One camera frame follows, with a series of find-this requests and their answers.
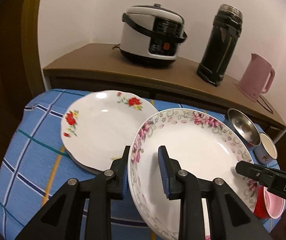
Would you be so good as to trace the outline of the tall black thermos flask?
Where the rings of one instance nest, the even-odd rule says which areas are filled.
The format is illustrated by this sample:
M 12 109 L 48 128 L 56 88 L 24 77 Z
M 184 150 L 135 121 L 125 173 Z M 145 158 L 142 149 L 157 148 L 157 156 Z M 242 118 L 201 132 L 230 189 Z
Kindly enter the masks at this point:
M 217 87 L 224 78 L 238 38 L 242 32 L 243 14 L 232 5 L 222 4 L 213 27 L 197 75 Z

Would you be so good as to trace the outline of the blue white enamel cup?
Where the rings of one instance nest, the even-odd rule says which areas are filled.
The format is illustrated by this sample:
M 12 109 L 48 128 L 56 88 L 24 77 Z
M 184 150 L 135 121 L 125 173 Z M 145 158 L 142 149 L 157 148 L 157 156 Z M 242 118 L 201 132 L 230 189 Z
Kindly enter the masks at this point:
M 253 152 L 260 163 L 268 164 L 278 157 L 273 140 L 265 133 L 260 133 L 260 145 Z

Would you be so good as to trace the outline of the brown wooden cabinet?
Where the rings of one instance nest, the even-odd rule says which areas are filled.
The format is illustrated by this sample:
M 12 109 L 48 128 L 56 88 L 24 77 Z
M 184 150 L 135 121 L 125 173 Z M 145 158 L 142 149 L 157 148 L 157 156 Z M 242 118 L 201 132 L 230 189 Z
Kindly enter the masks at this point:
M 194 61 L 178 57 L 167 68 L 143 67 L 125 59 L 113 44 L 92 43 L 59 57 L 43 72 L 53 88 L 117 89 L 219 113 L 236 108 L 273 139 L 285 131 L 285 122 L 268 100 L 251 101 L 236 87 L 238 81 L 228 75 L 220 86 L 210 85 L 196 74 L 197 66 Z

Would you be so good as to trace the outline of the silver black rice cooker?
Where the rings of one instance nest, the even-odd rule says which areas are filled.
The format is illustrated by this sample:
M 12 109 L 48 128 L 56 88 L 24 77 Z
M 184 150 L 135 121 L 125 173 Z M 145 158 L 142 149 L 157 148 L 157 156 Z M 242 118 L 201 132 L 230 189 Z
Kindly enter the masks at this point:
M 142 66 L 167 67 L 187 39 L 183 16 L 159 4 L 132 6 L 123 13 L 122 22 L 120 53 Z

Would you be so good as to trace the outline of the stainless steel bowl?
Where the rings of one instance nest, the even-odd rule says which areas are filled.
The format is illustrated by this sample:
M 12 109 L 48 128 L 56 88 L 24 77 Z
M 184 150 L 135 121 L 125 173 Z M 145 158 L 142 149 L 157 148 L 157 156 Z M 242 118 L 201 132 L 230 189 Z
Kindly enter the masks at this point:
M 253 150 L 261 144 L 257 127 L 243 112 L 230 108 L 227 111 L 227 123 L 247 148 Z

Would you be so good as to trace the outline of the blue plaid towel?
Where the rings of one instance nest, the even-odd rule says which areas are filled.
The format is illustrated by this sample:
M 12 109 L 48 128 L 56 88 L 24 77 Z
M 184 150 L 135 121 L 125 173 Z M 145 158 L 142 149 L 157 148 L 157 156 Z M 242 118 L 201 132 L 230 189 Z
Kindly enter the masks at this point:
M 60 137 L 60 124 L 68 106 L 89 94 L 80 90 L 53 89 L 24 107 L 23 120 L 14 133 L 0 169 L 0 234 L 15 239 L 46 201 L 69 178 L 95 175 L 78 166 Z M 112 202 L 112 239 L 161 239 L 144 223 L 128 192 Z M 277 219 L 261 219 L 271 232 Z

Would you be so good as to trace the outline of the brown wooden door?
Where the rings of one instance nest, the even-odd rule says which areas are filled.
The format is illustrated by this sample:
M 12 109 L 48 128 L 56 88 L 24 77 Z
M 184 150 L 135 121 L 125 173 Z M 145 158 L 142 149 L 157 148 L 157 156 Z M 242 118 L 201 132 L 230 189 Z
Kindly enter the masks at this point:
M 0 0 L 0 166 L 24 106 L 44 92 L 37 25 L 40 0 Z

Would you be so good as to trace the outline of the white pink floral plate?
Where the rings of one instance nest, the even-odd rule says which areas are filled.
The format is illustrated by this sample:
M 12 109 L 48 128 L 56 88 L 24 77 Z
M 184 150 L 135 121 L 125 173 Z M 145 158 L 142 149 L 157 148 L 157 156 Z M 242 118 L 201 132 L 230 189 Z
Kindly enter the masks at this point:
M 164 194 L 158 148 L 197 178 L 222 178 L 255 209 L 257 183 L 236 174 L 236 164 L 253 159 L 239 137 L 215 117 L 187 108 L 163 110 L 147 119 L 134 136 L 128 160 L 133 202 L 145 223 L 163 239 L 178 239 L 180 201 Z

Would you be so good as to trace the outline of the pink electric kettle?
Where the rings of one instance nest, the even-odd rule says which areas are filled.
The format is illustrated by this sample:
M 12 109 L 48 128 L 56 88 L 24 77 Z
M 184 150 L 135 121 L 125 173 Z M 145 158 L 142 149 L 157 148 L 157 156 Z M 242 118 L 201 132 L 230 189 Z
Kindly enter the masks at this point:
M 261 94 L 269 91 L 275 77 L 272 65 L 256 53 L 251 54 L 251 60 L 236 87 L 248 99 L 256 102 Z

